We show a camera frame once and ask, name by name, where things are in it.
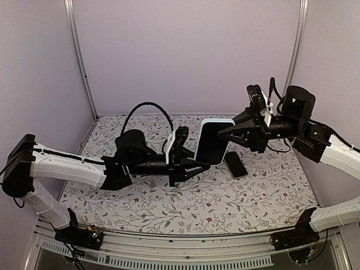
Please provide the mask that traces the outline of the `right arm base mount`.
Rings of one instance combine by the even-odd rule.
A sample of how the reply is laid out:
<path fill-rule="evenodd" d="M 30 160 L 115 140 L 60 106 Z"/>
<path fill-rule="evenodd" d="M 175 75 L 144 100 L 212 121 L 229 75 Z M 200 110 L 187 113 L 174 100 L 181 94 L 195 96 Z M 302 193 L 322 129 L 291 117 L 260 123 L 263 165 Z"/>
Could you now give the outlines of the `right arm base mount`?
<path fill-rule="evenodd" d="M 319 233 L 315 232 L 309 225 L 305 225 L 295 226 L 287 231 L 275 232 L 271 234 L 269 243 L 275 251 L 278 251 L 317 242 L 319 239 Z"/>

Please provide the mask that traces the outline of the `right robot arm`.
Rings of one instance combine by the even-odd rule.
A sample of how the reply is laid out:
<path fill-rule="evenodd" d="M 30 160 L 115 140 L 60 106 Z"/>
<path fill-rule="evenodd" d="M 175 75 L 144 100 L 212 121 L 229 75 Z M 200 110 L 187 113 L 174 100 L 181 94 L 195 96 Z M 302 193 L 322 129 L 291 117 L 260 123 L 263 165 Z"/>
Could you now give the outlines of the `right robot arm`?
<path fill-rule="evenodd" d="M 288 139 L 292 148 L 315 163 L 334 167 L 359 179 L 359 148 L 346 142 L 328 125 L 312 120 L 316 98 L 290 85 L 272 114 L 269 98 L 258 85 L 249 85 L 250 106 L 234 117 L 235 125 L 222 129 L 221 139 L 263 153 L 268 142 Z"/>

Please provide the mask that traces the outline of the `black purple phone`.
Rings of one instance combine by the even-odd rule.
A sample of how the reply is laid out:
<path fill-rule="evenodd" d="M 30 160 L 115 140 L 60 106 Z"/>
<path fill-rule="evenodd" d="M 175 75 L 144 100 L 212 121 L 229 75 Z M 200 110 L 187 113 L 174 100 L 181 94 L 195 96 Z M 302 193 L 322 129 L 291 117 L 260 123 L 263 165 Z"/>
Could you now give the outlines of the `black purple phone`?
<path fill-rule="evenodd" d="M 234 151 L 227 152 L 224 157 L 225 164 L 233 178 L 242 178 L 248 175 L 248 171 L 244 167 L 238 154 Z"/>

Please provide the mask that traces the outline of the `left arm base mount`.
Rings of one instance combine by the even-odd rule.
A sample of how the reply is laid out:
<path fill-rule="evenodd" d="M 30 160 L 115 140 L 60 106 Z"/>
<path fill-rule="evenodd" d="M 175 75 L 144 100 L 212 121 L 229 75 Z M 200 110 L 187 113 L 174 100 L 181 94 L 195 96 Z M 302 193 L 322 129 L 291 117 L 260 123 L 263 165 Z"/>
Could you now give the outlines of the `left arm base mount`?
<path fill-rule="evenodd" d="M 87 228 L 74 226 L 64 229 L 55 228 L 55 239 L 71 246 L 99 251 L 104 239 L 102 231 L 94 225 Z"/>

